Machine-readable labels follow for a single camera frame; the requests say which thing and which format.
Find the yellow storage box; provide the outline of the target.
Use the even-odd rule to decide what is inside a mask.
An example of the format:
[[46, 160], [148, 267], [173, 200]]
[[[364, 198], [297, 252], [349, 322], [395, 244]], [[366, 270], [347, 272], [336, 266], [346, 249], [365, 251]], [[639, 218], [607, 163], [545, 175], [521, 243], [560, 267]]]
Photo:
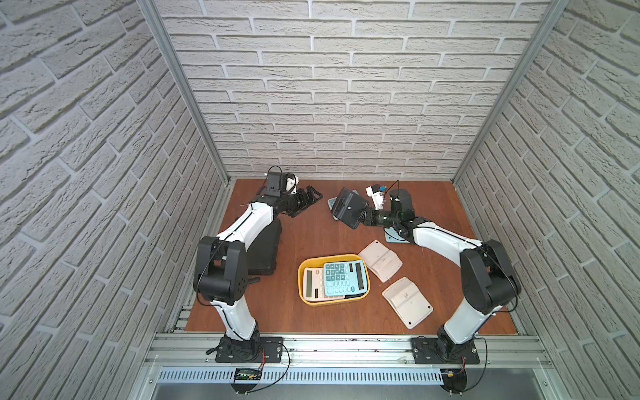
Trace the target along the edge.
[[334, 305], [334, 304], [340, 304], [340, 303], [352, 303], [352, 302], [359, 301], [363, 298], [366, 298], [371, 288], [370, 277], [369, 277], [368, 268], [366, 264], [365, 264], [365, 267], [367, 270], [366, 275], [368, 279], [369, 289], [365, 294], [360, 296], [355, 296], [355, 297], [349, 296], [349, 297], [346, 297], [345, 299], [333, 300], [333, 301], [322, 302], [322, 303], [310, 303], [303, 298], [303, 273], [306, 268], [323, 268], [323, 265], [325, 265], [325, 263], [341, 263], [341, 262], [351, 262], [356, 260], [360, 260], [365, 264], [365, 262], [356, 254], [342, 254], [342, 255], [326, 256], [321, 258], [310, 258], [302, 262], [298, 268], [298, 295], [300, 296], [301, 300], [303, 300], [304, 303], [306, 303], [311, 307], [321, 307], [321, 306], [328, 306], [328, 305]]

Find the pink calculator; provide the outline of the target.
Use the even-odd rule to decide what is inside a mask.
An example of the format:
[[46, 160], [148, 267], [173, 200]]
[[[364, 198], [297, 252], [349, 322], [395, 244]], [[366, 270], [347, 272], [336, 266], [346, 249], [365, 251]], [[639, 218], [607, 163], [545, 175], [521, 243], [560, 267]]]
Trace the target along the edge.
[[324, 268], [306, 268], [303, 273], [303, 298], [310, 303], [345, 299], [352, 293], [334, 275], [326, 276]]

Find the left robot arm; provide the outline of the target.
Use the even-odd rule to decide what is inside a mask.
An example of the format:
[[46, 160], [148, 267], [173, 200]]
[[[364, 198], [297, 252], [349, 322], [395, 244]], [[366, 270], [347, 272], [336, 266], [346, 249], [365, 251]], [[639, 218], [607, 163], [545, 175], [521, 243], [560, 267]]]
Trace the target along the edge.
[[247, 288], [275, 271], [282, 233], [278, 216], [294, 218], [322, 199], [312, 186], [265, 189], [226, 230], [200, 240], [193, 290], [223, 321], [225, 335], [218, 348], [259, 352], [260, 332], [245, 298]]

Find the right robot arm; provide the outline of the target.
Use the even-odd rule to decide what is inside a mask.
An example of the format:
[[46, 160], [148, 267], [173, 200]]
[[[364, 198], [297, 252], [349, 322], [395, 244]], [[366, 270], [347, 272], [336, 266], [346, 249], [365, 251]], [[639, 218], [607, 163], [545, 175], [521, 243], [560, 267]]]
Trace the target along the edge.
[[504, 246], [496, 240], [481, 242], [453, 233], [417, 217], [413, 211], [364, 212], [367, 226], [393, 228], [401, 239], [427, 248], [460, 267], [463, 300], [438, 330], [433, 350], [447, 362], [471, 348], [480, 328], [503, 311], [521, 292], [521, 284]]

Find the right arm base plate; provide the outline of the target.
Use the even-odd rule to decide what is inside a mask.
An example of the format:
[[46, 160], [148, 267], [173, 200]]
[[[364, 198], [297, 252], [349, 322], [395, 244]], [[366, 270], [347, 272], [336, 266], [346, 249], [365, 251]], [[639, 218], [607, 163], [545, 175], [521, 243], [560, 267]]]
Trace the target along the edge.
[[410, 344], [416, 364], [480, 364], [480, 356], [473, 340], [456, 344], [446, 338], [419, 336], [411, 338]]

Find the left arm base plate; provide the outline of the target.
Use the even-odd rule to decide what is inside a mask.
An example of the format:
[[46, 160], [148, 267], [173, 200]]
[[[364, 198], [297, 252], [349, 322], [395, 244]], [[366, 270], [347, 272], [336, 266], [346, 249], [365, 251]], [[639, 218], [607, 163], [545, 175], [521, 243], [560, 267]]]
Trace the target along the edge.
[[214, 348], [217, 363], [281, 363], [282, 337], [260, 337], [239, 341], [223, 336]]

